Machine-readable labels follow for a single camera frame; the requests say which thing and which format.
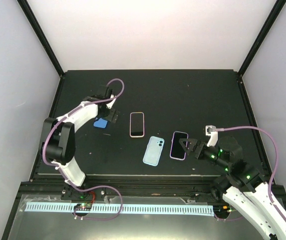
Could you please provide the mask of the blue phone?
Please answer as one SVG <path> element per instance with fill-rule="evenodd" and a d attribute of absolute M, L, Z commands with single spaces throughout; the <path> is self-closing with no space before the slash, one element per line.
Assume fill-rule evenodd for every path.
<path fill-rule="evenodd" d="M 107 127 L 108 121 L 102 118 L 96 118 L 93 126 L 95 128 L 105 129 Z"/>

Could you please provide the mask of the light blue phone case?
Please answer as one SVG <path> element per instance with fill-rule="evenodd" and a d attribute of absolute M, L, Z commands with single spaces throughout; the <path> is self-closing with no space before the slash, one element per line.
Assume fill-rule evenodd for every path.
<path fill-rule="evenodd" d="M 143 157 L 143 163 L 153 167 L 158 166 L 164 143 L 163 138 L 151 136 Z"/>

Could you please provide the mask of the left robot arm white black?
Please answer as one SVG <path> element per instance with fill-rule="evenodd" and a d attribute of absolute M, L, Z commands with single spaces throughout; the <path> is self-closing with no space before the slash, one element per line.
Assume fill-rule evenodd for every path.
<path fill-rule="evenodd" d="M 73 187 L 73 195 L 80 200 L 86 199 L 95 187 L 86 184 L 86 175 L 76 161 L 75 133 L 91 120 L 115 123 L 119 115 L 113 108 L 116 98 L 111 88 L 101 86 L 96 95 L 84 98 L 68 113 L 49 117 L 43 123 L 39 145 L 43 162 L 61 173 L 65 183 Z"/>

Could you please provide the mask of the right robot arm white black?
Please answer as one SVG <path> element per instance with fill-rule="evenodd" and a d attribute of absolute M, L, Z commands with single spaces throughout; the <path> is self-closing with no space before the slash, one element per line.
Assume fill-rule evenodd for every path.
<path fill-rule="evenodd" d="M 233 137 L 219 139 L 217 145 L 197 139 L 179 140 L 187 155 L 220 167 L 224 174 L 210 189 L 211 198 L 236 209 L 266 240 L 286 240 L 286 210 L 269 192 L 264 176 L 243 159 L 242 147 Z"/>

